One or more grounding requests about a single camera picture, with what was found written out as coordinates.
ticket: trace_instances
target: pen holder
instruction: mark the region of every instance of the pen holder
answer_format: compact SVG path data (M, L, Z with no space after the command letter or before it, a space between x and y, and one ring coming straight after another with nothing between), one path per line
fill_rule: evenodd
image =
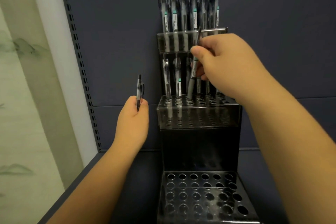
M158 34L162 62L181 59L187 68L196 31ZM202 35L227 33L227 28L202 31ZM188 42L188 46L171 41ZM174 66L169 78L174 82ZM187 71L181 69L181 96L176 83L169 97L157 106L164 171L157 223L260 223L237 174L242 107L232 98L215 94L193 94L187 99Z

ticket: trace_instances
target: forearm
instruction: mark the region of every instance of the forearm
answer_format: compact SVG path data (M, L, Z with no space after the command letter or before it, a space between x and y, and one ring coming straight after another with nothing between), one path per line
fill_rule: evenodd
M113 143L48 224L108 223L135 155Z
M334 222L334 142L271 76L264 83L267 90L245 99L243 105L289 220ZM322 208L328 214L320 214Z

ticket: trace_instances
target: person's left arm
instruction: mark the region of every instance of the person's left arm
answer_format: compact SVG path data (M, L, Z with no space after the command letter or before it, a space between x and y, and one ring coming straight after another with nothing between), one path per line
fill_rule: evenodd
M130 97L121 110L110 149L50 218L54 223L108 223L127 172L144 144L149 126L148 102Z

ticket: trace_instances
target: hand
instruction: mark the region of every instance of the hand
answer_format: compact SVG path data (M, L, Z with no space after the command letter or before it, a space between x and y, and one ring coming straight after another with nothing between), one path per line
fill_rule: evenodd
M137 154L146 141L148 127L148 102L141 99L139 112L137 112L137 98L131 96L120 111L113 144L121 150Z
M252 48L235 34L207 36L200 44L191 48L199 59L196 75L240 103L262 92L263 82L272 78Z

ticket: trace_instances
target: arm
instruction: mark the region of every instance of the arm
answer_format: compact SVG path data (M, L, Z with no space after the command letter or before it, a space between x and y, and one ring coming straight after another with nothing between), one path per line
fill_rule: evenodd
M335 223L332 139L244 40L225 34L201 43L191 50L201 62L197 75L245 107L290 222Z
M127 172L148 134L148 103L142 100L137 112L136 101L135 96L127 100L118 117L112 146L48 224L108 223Z

